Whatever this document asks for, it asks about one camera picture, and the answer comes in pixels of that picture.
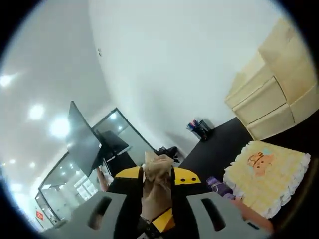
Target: ceiling light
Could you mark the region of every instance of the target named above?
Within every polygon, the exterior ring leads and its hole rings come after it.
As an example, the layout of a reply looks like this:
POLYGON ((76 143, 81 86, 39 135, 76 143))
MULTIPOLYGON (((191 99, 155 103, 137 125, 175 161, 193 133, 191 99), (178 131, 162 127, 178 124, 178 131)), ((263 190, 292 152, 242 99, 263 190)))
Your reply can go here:
POLYGON ((52 184, 45 184, 42 189, 49 189, 51 187, 52 184))
POLYGON ((19 192, 21 191, 21 189, 22 189, 21 184, 17 184, 17 183, 11 184, 11 190, 14 192, 19 192))
POLYGON ((115 120, 115 119, 116 119, 116 113, 111 114, 110 118, 111 118, 112 120, 115 120))
POLYGON ((0 77, 0 85, 2 87, 8 86, 15 77, 16 77, 16 74, 1 76, 0 77))
POLYGON ((50 127, 51 134, 58 137, 64 138, 70 132, 70 124, 66 118, 59 118, 56 119, 51 127, 50 127))
POLYGON ((29 117, 32 120, 41 119, 44 113, 44 108, 42 105, 35 105, 29 111, 29 117))

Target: desk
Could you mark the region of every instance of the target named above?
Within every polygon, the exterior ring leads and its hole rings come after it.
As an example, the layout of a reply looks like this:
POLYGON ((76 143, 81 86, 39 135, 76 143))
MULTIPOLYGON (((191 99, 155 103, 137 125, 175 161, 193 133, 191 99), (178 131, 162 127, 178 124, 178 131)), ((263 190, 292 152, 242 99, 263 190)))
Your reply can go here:
MULTIPOLYGON (((266 143, 309 153, 312 156, 304 179, 292 199, 271 220, 277 228, 289 223, 292 230, 300 228, 306 230, 313 225, 309 222, 310 220, 304 219, 313 212, 317 212, 316 209, 319 207, 316 202, 319 186, 317 176, 319 163, 316 163, 319 158, 318 134, 319 111, 316 111, 295 127, 263 140, 266 143)), ((237 118, 234 118, 215 128, 208 141, 199 142, 180 167, 196 173, 202 182, 210 176, 222 181, 224 168, 235 160, 241 149, 251 140, 245 127, 237 118)))
POLYGON ((222 181, 224 169, 251 140, 252 137, 242 123, 233 118, 215 128, 207 141, 200 141, 180 168, 193 171, 202 182, 210 176, 222 181))

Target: wooden cabinet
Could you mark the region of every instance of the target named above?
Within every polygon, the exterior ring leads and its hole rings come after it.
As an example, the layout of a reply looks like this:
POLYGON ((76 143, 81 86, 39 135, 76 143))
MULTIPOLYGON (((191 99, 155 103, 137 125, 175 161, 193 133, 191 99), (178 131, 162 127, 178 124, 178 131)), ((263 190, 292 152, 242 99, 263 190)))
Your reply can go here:
POLYGON ((233 108, 242 122, 249 124, 274 111, 286 102, 274 77, 233 108))
POLYGON ((283 132, 319 107, 317 78, 298 31, 281 18, 236 75, 225 102, 255 140, 283 132))

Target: pen holder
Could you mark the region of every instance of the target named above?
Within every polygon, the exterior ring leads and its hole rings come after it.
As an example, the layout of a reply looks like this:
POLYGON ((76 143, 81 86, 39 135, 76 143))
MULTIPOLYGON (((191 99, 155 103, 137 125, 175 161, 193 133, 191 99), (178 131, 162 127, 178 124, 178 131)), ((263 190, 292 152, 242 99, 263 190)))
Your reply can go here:
POLYGON ((206 141, 208 140, 210 131, 211 129, 208 127, 208 125, 203 120, 201 120, 199 122, 199 125, 192 130, 192 133, 195 134, 195 136, 200 140, 206 141))

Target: glass wall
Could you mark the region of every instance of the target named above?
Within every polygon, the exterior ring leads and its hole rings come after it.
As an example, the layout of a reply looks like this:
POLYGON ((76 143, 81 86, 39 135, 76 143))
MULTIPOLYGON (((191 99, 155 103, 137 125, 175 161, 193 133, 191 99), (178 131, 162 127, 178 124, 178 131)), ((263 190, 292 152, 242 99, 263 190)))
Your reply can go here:
POLYGON ((46 217, 50 220, 52 225, 57 224, 57 222, 59 221, 59 218, 57 218, 57 216, 54 215, 53 211, 51 210, 51 208, 46 203, 46 201, 45 201, 44 197, 42 196, 42 194, 38 193, 36 195, 36 197, 35 197, 35 200, 38 203, 39 207, 44 212, 44 214, 46 215, 46 217))
MULTIPOLYGON (((145 160, 145 152, 153 151, 152 147, 136 132, 124 116, 115 109, 99 123, 93 130, 103 133, 111 131, 128 147, 123 150, 127 152, 136 165, 142 165, 145 160)), ((105 164, 101 167, 103 174, 110 184, 113 177, 105 164)), ((39 190, 47 201, 48 211, 51 208, 55 217, 53 220, 70 219, 75 208, 91 198, 97 191, 101 190, 96 170, 87 177, 78 165, 74 162, 71 155, 66 153, 54 169, 42 182, 39 190)))

